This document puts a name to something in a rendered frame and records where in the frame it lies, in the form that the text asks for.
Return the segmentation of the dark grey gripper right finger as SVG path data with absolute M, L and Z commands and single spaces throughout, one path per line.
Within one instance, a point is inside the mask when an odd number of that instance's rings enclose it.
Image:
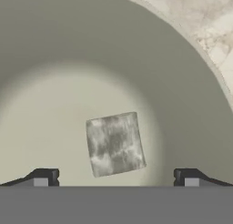
M 233 187 L 233 184 L 208 177 L 197 168 L 176 168 L 174 178 L 175 187 Z

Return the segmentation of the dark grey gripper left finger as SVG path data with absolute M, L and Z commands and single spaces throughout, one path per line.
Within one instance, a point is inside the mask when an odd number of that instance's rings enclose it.
M 18 178 L 0 184 L 0 187 L 26 186 L 26 187 L 58 187 L 58 168 L 36 168 L 23 178 Z

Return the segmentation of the grey ice cube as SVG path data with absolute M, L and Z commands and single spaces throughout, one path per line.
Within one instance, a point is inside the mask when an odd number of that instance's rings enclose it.
M 137 112 L 87 120 L 86 141 L 95 178 L 144 168 Z

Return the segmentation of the pale grey ice bowl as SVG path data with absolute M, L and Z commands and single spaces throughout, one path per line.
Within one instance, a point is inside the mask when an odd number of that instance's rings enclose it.
M 169 186 L 175 168 L 233 183 L 233 110 L 178 26 L 130 0 L 0 0 L 0 183 L 58 168 L 64 186 Z M 86 122 L 136 112 L 146 166 L 95 178 Z

